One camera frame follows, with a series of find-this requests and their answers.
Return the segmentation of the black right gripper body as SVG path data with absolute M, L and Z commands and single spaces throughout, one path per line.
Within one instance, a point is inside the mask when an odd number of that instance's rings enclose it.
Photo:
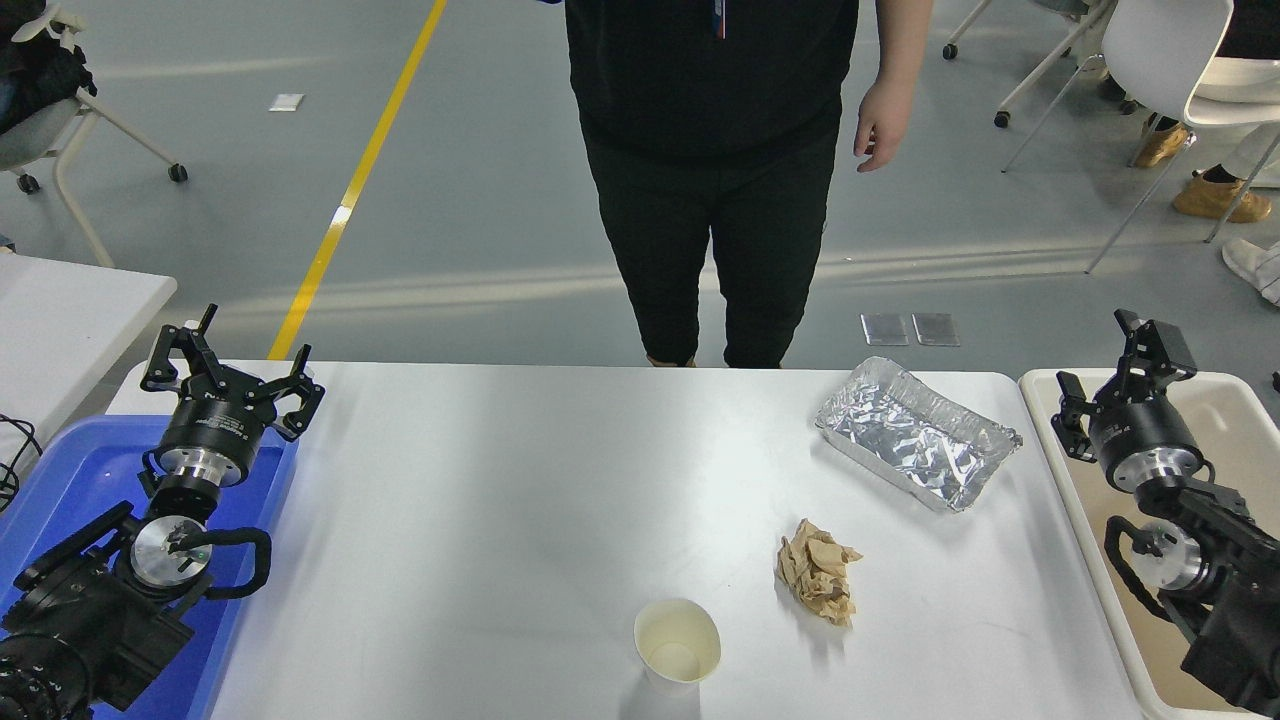
M 1098 411 L 1088 437 L 1108 480 L 1193 477 L 1202 468 L 1194 436 L 1165 397 Z

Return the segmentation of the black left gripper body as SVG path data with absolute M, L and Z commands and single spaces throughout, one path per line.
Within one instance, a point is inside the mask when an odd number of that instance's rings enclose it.
M 160 468 L 247 471 L 269 425 L 266 404 L 223 398 L 206 389 L 177 388 L 178 405 L 159 446 Z

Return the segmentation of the person's left hand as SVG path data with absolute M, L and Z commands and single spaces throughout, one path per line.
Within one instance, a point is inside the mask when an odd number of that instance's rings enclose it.
M 878 170 L 897 156 L 908 135 L 914 91 L 914 82 L 908 79 L 878 78 L 868 88 L 858 109 L 858 173 Z

